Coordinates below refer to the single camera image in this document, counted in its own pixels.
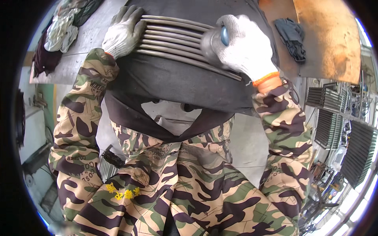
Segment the angle grinder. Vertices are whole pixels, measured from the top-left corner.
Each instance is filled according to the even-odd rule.
[[[221,42],[225,45],[229,45],[229,37],[228,32],[225,26],[223,27],[216,27],[213,29],[209,29],[202,35],[200,48],[202,51],[202,55],[208,60],[209,64],[221,68],[221,69],[229,69],[228,66],[222,64],[219,60],[218,56],[212,50],[212,40],[220,38]]]

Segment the person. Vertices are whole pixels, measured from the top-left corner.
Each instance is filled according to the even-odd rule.
[[[123,107],[107,103],[109,113],[119,113],[126,124],[111,118],[127,160],[102,182],[96,144],[100,104],[117,77],[115,60],[133,51],[145,29],[142,14],[136,6],[120,9],[102,48],[88,53],[58,109],[49,164],[57,173],[65,220],[80,225],[79,235],[298,235],[312,180],[310,129],[291,82],[271,62],[269,39],[244,15],[222,16],[217,25],[227,28],[230,43],[214,38],[212,47],[259,91],[254,108],[270,142],[260,187],[230,164],[233,114],[205,109],[188,132],[159,136],[156,123],[132,98]]]

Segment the camouflage jacket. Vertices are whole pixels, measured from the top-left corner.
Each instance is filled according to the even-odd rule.
[[[181,143],[113,123],[128,160],[103,183],[95,137],[106,84],[117,73],[113,58],[93,49],[57,114],[49,164],[58,173],[65,219],[81,226],[78,235],[162,235],[168,211],[183,236],[299,234],[312,146],[290,83],[255,97],[270,141],[259,188],[230,164],[233,118]]]

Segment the grinder disc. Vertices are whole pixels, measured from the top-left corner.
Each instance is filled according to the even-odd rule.
[[[220,37],[221,32],[220,27],[209,29],[202,35],[200,48],[202,51],[202,55],[208,60],[209,64],[221,69],[228,69],[227,66],[223,65],[222,62],[219,60],[218,56],[211,48],[211,41],[213,37]]]

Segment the gray work glove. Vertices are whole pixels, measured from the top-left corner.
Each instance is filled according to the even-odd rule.
[[[272,63],[273,55],[269,38],[246,15],[224,15],[217,21],[228,31],[229,45],[225,46],[220,35],[212,38],[211,45],[219,60],[235,71],[248,75],[254,86],[278,76]]]
[[[111,54],[114,59],[130,54],[138,43],[146,22],[140,21],[143,8],[132,5],[121,7],[118,14],[113,16],[110,27],[102,42],[102,49]]]

